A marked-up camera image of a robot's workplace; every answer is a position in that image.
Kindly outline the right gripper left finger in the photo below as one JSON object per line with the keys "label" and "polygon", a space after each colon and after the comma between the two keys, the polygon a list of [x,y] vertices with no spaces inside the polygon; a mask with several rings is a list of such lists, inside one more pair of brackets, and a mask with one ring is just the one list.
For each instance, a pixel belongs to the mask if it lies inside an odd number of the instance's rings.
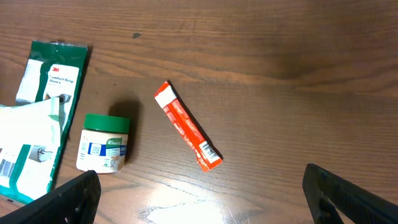
{"label": "right gripper left finger", "polygon": [[1,224],[93,223],[100,197],[98,174],[89,170],[1,217]]}

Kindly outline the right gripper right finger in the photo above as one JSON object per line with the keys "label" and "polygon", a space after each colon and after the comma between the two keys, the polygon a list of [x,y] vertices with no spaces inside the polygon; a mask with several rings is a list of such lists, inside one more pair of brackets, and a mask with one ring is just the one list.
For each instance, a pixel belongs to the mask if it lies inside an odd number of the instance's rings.
{"label": "right gripper right finger", "polygon": [[302,188],[316,224],[343,223],[343,213],[354,223],[397,223],[397,205],[323,169],[307,164]]}

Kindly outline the green lid jar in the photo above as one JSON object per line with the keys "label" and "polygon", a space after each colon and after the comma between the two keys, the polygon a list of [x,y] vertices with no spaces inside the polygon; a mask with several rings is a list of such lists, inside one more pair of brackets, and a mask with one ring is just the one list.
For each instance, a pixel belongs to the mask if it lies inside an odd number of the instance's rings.
{"label": "green lid jar", "polygon": [[99,174],[119,172],[125,162],[131,120],[88,113],[76,160],[76,168]]}

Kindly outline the green 3M gloves package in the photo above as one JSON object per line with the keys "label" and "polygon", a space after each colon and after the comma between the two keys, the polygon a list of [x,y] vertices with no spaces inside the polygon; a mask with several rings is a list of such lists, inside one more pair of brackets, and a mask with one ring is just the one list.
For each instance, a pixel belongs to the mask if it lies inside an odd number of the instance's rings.
{"label": "green 3M gloves package", "polygon": [[33,41],[15,106],[58,97],[59,147],[23,145],[1,155],[1,195],[28,204],[51,191],[83,81],[88,47]]}

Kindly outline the red instant coffee stick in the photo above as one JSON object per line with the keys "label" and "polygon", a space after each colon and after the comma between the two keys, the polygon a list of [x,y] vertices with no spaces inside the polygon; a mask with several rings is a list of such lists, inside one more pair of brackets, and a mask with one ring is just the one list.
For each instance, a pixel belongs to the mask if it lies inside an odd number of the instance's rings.
{"label": "red instant coffee stick", "polygon": [[164,82],[154,98],[182,139],[195,152],[197,163],[203,172],[208,172],[223,162],[183,107],[170,82]]}

